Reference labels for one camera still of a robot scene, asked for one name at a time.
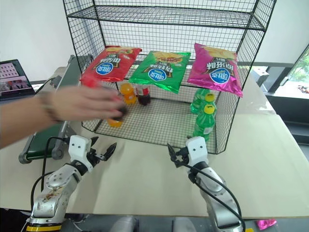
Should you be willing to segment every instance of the white wall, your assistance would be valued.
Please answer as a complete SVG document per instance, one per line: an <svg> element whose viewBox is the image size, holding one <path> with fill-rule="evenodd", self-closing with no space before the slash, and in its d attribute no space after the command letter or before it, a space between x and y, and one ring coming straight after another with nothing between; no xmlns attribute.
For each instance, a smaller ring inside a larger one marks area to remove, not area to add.
<svg viewBox="0 0 309 232"><path fill-rule="evenodd" d="M0 0L0 60L18 59L30 81L46 80L74 54L61 0Z"/></svg>
<svg viewBox="0 0 309 232"><path fill-rule="evenodd" d="M309 0L278 0L257 55L294 63L309 43ZM19 59L31 81L45 80L74 54L61 0L0 0L0 60Z"/></svg>

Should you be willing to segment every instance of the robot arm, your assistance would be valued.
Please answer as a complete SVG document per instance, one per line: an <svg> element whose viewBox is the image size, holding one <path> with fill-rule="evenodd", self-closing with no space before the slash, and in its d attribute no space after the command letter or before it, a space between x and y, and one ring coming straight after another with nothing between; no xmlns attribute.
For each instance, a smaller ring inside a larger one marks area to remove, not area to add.
<svg viewBox="0 0 309 232"><path fill-rule="evenodd" d="M199 187L202 187L204 190L206 190L207 193L210 193L211 195L225 203L237 214L240 214L236 202L234 201L231 194L217 182L197 171L200 170L225 185L225 181L211 167L208 166L208 153L204 138L193 137L188 139L186 141L186 147L182 148L178 152L174 152L173 148L169 144L168 147L171 160L175 162L176 167L181 166L182 163L185 163L190 167L194 167L189 169L188 171L189 179L193 183L196 183L197 185L199 185ZM177 156L182 157L182 163L179 162ZM240 220L230 210L228 210L217 200L211 198L209 194L206 194L202 190L201 195L207 203L207 211L214 227L214 231L243 231L243 226Z"/></svg>
<svg viewBox="0 0 309 232"><path fill-rule="evenodd" d="M65 164L50 174L44 190L35 200L26 231L59 231L71 194L86 172L101 161L107 161L114 153L116 144L111 145L104 155L97 155L91 146L98 138L84 138L73 135L70 138L69 154L71 163Z"/></svg>

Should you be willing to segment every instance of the human arm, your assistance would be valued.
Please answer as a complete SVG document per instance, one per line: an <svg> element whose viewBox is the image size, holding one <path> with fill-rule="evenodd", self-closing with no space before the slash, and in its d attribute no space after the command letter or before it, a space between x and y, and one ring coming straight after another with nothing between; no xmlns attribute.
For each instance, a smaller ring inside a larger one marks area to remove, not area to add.
<svg viewBox="0 0 309 232"><path fill-rule="evenodd" d="M59 120L90 120L121 116L117 109L124 103L116 90L65 87L50 93L48 100ZM0 107L0 147L41 131L55 122L42 106L40 97L5 104Z"/></svg>

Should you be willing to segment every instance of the pink chip bag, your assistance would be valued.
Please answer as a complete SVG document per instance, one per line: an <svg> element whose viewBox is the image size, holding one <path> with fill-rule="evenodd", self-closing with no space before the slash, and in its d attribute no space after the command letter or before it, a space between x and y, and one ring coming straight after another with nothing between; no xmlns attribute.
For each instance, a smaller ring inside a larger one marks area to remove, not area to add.
<svg viewBox="0 0 309 232"><path fill-rule="evenodd" d="M234 93L242 97L237 54L220 48L194 44L196 60L188 82L203 88Z"/></svg>

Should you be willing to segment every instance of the plastic bottle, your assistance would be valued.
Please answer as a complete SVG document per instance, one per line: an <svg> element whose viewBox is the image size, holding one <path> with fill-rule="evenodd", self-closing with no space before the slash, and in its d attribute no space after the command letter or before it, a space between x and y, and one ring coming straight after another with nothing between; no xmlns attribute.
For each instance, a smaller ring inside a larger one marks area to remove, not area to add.
<svg viewBox="0 0 309 232"><path fill-rule="evenodd" d="M201 101L205 100L205 95L210 93L210 90L207 88L199 88L194 95L193 101L190 105L191 112L197 114L201 105Z"/></svg>
<svg viewBox="0 0 309 232"><path fill-rule="evenodd" d="M215 100L215 95L213 93L206 94L205 99L201 102L201 105L199 107L199 112L204 112L205 105L209 104L209 105L213 105L214 107L213 116L216 116L217 107L216 107L216 104L214 103L214 100Z"/></svg>
<svg viewBox="0 0 309 232"><path fill-rule="evenodd" d="M197 120L194 127L193 136L202 136L205 141L209 140L209 135L215 125L215 119L213 116L214 106L207 104L204 107L204 112L200 112L197 116Z"/></svg>
<svg viewBox="0 0 309 232"><path fill-rule="evenodd" d="M141 105L150 104L149 86L137 85L136 86L137 99Z"/></svg>
<svg viewBox="0 0 309 232"><path fill-rule="evenodd" d="M136 102L136 96L134 93L134 88L130 83L124 83L120 86L120 92L124 96L124 101L126 104L134 104Z"/></svg>
<svg viewBox="0 0 309 232"><path fill-rule="evenodd" d="M120 127L122 124L122 121L117 121L117 120L113 120L113 119L107 119L106 120L108 125L110 125L111 127Z"/></svg>

